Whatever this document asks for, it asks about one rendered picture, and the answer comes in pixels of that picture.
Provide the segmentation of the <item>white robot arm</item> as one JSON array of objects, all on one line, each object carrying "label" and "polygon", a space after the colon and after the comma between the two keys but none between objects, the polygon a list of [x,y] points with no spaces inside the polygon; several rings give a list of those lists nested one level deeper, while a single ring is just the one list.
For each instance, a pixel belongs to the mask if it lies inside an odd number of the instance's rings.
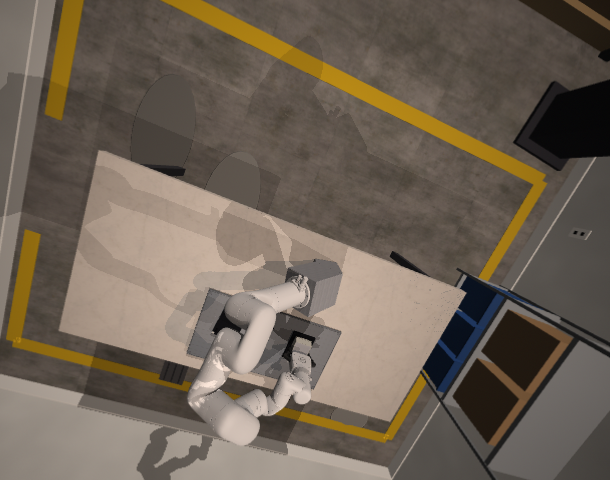
[{"label": "white robot arm", "polygon": [[245,446],[259,432],[257,417],[271,416],[283,409],[291,394],[298,404],[310,401],[312,378],[304,367],[296,368],[292,374],[281,373],[267,397],[260,389],[254,389],[233,400],[219,388],[230,371],[243,375],[258,364],[277,313],[308,304],[310,289],[307,281],[305,276],[293,276],[286,283],[240,292],[227,300],[224,307],[227,319],[246,332],[242,334],[226,327],[217,333],[187,393],[191,408],[221,438]]}]

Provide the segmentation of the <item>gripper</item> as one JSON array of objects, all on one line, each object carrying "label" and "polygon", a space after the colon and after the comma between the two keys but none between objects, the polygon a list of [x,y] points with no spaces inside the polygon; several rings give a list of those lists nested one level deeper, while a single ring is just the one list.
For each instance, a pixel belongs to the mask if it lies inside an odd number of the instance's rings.
[{"label": "gripper", "polygon": [[291,345],[288,348],[288,351],[283,355],[283,358],[289,361],[289,368],[291,374],[293,373],[292,371],[294,371],[296,368],[304,366],[304,368],[308,370],[310,375],[311,368],[316,366],[315,362],[311,359],[310,353],[308,353],[308,355],[306,356],[297,352],[292,352],[292,350],[293,346]]}]

